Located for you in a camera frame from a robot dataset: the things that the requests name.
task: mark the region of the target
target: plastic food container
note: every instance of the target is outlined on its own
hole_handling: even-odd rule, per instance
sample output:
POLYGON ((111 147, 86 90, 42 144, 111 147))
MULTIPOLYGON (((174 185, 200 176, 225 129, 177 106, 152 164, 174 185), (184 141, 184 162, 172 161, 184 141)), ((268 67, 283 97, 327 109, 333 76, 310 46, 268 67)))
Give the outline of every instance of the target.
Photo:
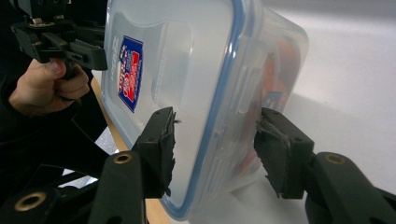
POLYGON ((153 112, 177 113, 162 202, 185 220, 254 180, 256 120, 262 106, 284 109, 307 36, 260 0, 112 0, 105 50, 104 105, 129 148, 153 112))

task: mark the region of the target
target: person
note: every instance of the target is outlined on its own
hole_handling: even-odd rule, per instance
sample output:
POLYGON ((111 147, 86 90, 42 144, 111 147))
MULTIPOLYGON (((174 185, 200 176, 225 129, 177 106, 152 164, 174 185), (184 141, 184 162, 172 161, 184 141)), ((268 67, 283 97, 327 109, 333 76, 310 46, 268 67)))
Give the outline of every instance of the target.
MULTIPOLYGON (((106 1, 76 0, 68 12, 104 24, 106 1)), ((45 169, 43 164, 94 174, 107 154, 92 144, 106 128, 91 89, 92 71, 72 63, 74 76, 62 79, 66 68, 61 59, 39 63, 19 50, 10 26, 23 16, 9 1, 0 1, 0 15, 1 206, 28 184, 62 175, 63 169, 45 169)))

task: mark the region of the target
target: blue label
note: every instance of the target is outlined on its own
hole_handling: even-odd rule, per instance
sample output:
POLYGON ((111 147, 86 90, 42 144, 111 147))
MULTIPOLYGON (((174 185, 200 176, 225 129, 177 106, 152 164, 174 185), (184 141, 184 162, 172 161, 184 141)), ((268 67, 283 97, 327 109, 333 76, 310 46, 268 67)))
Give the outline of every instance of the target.
POLYGON ((140 93, 143 70, 143 42, 124 36, 120 45, 118 95, 134 112, 140 93))
POLYGON ((270 109, 277 109, 281 97, 282 92, 269 91, 262 100, 262 106, 270 109))

